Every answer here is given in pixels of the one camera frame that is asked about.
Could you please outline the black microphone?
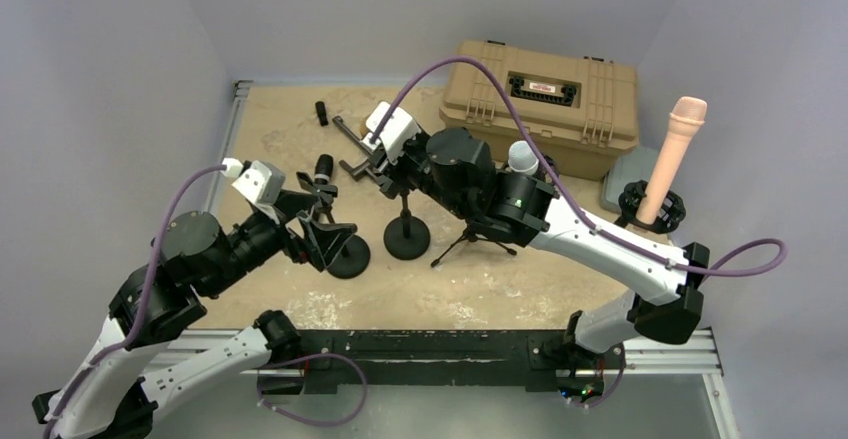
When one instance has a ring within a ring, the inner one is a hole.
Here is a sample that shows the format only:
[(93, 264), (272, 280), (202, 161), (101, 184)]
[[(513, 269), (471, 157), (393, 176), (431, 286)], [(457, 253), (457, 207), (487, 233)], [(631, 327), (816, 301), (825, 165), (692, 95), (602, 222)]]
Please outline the black microphone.
[(331, 183), (334, 171), (334, 158), (329, 154), (321, 154), (315, 164), (313, 180), (317, 185)]

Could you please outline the black clip mic stand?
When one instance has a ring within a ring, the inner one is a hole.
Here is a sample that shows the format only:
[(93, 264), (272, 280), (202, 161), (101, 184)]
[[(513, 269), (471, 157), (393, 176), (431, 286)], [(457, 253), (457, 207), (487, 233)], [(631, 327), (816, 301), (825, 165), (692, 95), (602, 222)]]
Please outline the black clip mic stand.
[[(331, 206), (317, 206), (314, 219), (324, 217), (329, 224), (336, 224)], [(336, 259), (327, 267), (327, 272), (337, 279), (352, 279), (362, 274), (370, 264), (371, 250), (366, 241), (357, 234), (351, 236)]]

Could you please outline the black round-base mic stand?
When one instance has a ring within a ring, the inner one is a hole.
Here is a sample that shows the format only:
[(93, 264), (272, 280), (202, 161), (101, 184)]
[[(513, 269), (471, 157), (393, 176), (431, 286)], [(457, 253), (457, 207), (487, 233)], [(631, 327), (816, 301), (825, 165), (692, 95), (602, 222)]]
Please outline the black round-base mic stand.
[(404, 261), (420, 258), (430, 246), (431, 235), (426, 223), (412, 214), (408, 200), (410, 190), (387, 177), (381, 179), (379, 188), (385, 197), (399, 197), (401, 200), (398, 217), (392, 219), (384, 229), (383, 243), (387, 252)]

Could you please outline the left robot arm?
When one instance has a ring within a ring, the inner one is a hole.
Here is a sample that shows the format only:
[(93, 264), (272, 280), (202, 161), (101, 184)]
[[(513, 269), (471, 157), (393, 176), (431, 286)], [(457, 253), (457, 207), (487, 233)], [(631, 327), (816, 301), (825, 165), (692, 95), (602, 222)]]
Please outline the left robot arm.
[(301, 336), (279, 310), (263, 312), (222, 344), (179, 364), (149, 364), (204, 317), (215, 299), (277, 254), (325, 271), (356, 233), (314, 216), (322, 191), (300, 176), (285, 188), (276, 167), (227, 159), (217, 168), (251, 212), (225, 231), (211, 213), (165, 213), (146, 265), (111, 300), (95, 344), (61, 389), (35, 397), (47, 438), (143, 438), (177, 407), (218, 381), (251, 369), (308, 360)]

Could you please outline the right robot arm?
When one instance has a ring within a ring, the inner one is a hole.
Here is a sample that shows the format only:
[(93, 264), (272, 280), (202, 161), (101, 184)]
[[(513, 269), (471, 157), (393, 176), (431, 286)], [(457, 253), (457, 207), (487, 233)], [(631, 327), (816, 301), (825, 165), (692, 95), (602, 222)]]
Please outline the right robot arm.
[(643, 336), (682, 345), (698, 327), (704, 298), (697, 282), (625, 248), (663, 254), (682, 265), (690, 252), (659, 244), (600, 218), (590, 228), (554, 187), (495, 165), (489, 145), (464, 128), (433, 135), (416, 123), (364, 138), (384, 189), (419, 190), (493, 242), (530, 246), (574, 260), (625, 285), (618, 299), (572, 316), (564, 358), (584, 366), (620, 342)]

